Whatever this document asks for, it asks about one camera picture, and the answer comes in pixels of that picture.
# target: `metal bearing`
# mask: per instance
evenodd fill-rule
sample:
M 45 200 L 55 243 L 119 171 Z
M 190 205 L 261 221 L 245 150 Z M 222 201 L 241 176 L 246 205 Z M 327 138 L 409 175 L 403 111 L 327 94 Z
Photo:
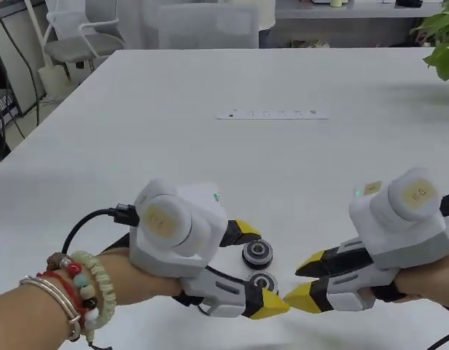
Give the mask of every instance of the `metal bearing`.
M 255 271 L 249 275 L 248 279 L 256 287 L 268 289 L 270 292 L 278 294 L 278 281 L 276 281 L 274 275 L 268 272 Z
M 254 270 L 267 268 L 273 260 L 273 249 L 271 245 L 260 239 L 244 245 L 242 258 L 247 266 Z

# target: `white table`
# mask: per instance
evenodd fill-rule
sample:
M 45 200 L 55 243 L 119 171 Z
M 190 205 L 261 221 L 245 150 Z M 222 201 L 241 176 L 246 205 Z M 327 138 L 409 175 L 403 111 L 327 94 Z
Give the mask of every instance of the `white table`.
M 273 245 L 269 271 L 286 293 L 303 281 L 292 274 L 312 252 L 355 236 L 347 211 L 358 183 L 422 165 L 449 193 L 449 83 L 422 62 L 428 52 L 117 52 L 0 165 L 0 292 L 43 269 L 83 215 L 132 202 L 158 176 L 217 182 L 230 216 L 257 226 Z M 330 120 L 214 119 L 232 108 L 317 109 Z M 71 249 L 98 252 L 124 232 L 97 219 Z M 240 254 L 222 249 L 212 265 L 243 278 L 249 270 Z M 448 332 L 448 312 L 426 301 L 256 322 L 205 318 L 158 298 L 119 308 L 97 343 L 420 350 Z

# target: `hand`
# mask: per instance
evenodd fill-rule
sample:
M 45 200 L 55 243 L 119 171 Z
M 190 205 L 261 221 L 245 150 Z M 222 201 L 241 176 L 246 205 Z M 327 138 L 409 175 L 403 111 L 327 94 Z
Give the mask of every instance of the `hand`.
M 449 255 L 432 264 L 401 270 L 394 281 L 400 292 L 408 294 L 399 302 L 426 298 L 449 307 Z
M 128 248 L 111 249 L 98 259 L 111 277 L 118 305 L 140 303 L 157 295 L 181 294 L 178 279 L 152 276 L 132 265 Z

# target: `green plant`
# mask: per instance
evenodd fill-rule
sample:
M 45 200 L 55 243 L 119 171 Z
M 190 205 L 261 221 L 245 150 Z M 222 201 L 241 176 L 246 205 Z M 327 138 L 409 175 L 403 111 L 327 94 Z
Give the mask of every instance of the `green plant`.
M 449 80 L 449 2 L 441 13 L 425 19 L 415 30 L 423 30 L 429 39 L 435 38 L 434 51 L 424 61 L 435 67 L 440 79 Z

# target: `black cable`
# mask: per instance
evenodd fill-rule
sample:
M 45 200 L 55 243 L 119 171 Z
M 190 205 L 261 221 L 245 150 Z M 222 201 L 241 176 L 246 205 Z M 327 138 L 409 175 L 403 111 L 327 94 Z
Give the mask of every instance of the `black cable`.
M 27 66 L 28 73 L 30 74 L 30 79 L 32 81 L 32 85 L 34 86 L 35 102 L 36 102 L 36 126 L 39 126 L 40 125 L 40 103 L 39 103 L 39 98 L 38 98 L 38 91 L 36 89 L 34 73 L 32 72 L 32 68 L 30 67 L 30 64 L 26 60 L 25 56 L 22 54 L 22 51 L 20 51 L 19 47 L 17 46 L 17 44 L 15 43 L 14 39 L 12 38 L 11 33 L 7 29 L 6 24 L 4 23 L 1 15 L 0 15 L 0 24 L 2 25 L 2 27 L 4 29 L 4 32 L 6 33 L 7 37 L 11 41 L 12 46 L 14 46 L 14 48 L 17 51 L 17 53 L 19 54 L 20 58 L 22 58 L 23 62 Z
M 11 102 L 10 101 L 10 96 L 9 96 L 10 85 L 11 85 L 11 83 L 10 83 L 10 81 L 9 81 L 9 79 L 7 77 L 7 73 L 6 73 L 6 101 L 5 101 L 5 103 L 6 103 L 6 113 L 8 115 L 10 115 L 11 120 L 15 124 L 15 127 L 17 128 L 17 130 L 19 131 L 20 136 L 22 137 L 23 140 L 25 140 L 26 136 L 23 134 L 22 130 L 20 129 L 20 126 L 17 123 L 17 120 L 15 119 L 15 117 L 12 115 L 12 111 L 11 111 L 11 109 L 9 107 L 9 105 L 11 104 L 10 103 Z
M 437 341 L 434 345 L 430 346 L 427 350 L 437 350 L 439 347 L 449 341 L 449 334 Z
M 4 115 L 1 110 L 0 110 L 0 120 L 1 120 L 1 124 L 2 124 L 1 134 L 3 137 L 3 149 L 0 152 L 0 162 L 1 162 L 2 161 L 1 155 L 3 155 L 4 151 L 6 150 L 6 130 L 4 128 Z
M 71 230 L 69 235 L 67 236 L 66 240 L 64 241 L 63 248 L 61 250 L 61 253 L 67 254 L 67 251 L 69 250 L 69 246 L 71 245 L 72 240 L 74 239 L 77 231 L 80 230 L 80 228 L 85 225 L 87 222 L 89 222 L 94 217 L 100 217 L 102 215 L 109 215 L 114 216 L 116 214 L 116 209 L 109 208 L 109 209 L 100 209 L 96 210 L 87 216 L 85 216 L 82 220 L 80 220 L 77 225 L 74 226 L 74 228 Z

